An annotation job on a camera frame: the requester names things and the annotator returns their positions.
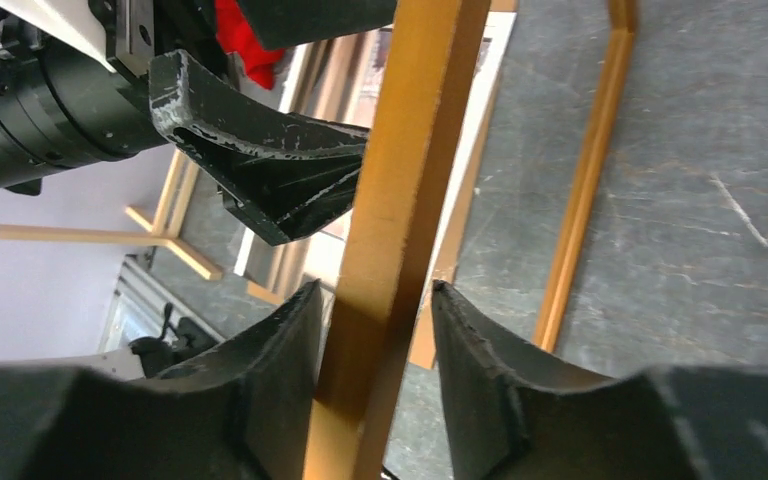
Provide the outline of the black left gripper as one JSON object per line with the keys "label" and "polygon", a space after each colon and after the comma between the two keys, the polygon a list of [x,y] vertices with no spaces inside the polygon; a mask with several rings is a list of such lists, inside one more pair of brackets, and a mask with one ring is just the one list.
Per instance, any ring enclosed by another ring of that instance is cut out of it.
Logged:
{"label": "black left gripper", "polygon": [[[240,0],[267,50],[375,30],[393,22],[396,0]],[[211,1],[104,0],[89,3],[106,37],[105,59],[126,77],[143,77],[153,58],[184,50],[209,71],[225,72]]]}

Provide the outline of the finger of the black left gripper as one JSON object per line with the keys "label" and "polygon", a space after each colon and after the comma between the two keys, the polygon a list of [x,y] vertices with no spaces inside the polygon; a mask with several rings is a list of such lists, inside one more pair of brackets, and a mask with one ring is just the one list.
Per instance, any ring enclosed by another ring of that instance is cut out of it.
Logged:
{"label": "finger of the black left gripper", "polygon": [[225,208],[276,246],[311,236],[353,205],[368,129],[281,113],[184,50],[148,74],[155,129],[223,190]]}

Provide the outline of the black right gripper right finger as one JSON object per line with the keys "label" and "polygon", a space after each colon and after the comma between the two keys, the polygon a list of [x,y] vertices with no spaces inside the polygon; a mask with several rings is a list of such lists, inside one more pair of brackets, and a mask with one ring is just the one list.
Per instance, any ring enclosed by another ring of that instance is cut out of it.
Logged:
{"label": "black right gripper right finger", "polygon": [[661,365],[611,378],[432,293],[458,479],[768,479],[768,365]]}

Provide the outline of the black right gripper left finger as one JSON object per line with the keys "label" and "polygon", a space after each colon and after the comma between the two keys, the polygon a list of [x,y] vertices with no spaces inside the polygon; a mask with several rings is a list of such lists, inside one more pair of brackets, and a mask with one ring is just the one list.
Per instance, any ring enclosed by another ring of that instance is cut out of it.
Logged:
{"label": "black right gripper left finger", "polygon": [[321,287],[152,378],[0,364],[0,479],[299,479]]}

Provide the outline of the wooden picture frame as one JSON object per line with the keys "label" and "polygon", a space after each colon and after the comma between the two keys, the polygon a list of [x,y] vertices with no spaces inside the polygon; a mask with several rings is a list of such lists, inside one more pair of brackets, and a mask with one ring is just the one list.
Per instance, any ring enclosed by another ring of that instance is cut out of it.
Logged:
{"label": "wooden picture frame", "polygon": [[308,479],[380,475],[489,8],[397,5],[318,376]]}

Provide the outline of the brown backing board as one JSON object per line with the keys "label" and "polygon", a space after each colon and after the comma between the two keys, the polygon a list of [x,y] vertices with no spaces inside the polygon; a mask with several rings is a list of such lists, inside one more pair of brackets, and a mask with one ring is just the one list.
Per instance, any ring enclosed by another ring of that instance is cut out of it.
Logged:
{"label": "brown backing board", "polygon": [[[455,277],[498,90],[501,61],[517,9],[515,1],[494,1],[490,5],[440,213],[429,279],[451,281]],[[322,52],[320,44],[298,47],[283,84],[280,110],[370,125],[389,51],[390,32],[385,27],[338,38],[328,54]],[[350,217],[344,215],[311,237],[279,247],[271,247],[252,231],[246,231],[233,271],[248,280],[250,295],[272,304],[281,303],[306,278],[319,278],[331,290],[339,277],[349,223]]]}

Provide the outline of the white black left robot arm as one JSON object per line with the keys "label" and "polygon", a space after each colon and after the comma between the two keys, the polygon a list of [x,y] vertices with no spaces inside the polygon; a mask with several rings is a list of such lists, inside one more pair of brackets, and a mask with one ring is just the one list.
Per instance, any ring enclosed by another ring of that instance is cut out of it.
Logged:
{"label": "white black left robot arm", "polygon": [[232,82],[231,41],[269,50],[393,21],[392,1],[0,1],[0,189],[171,144],[270,245],[352,206],[369,132],[282,113]]}

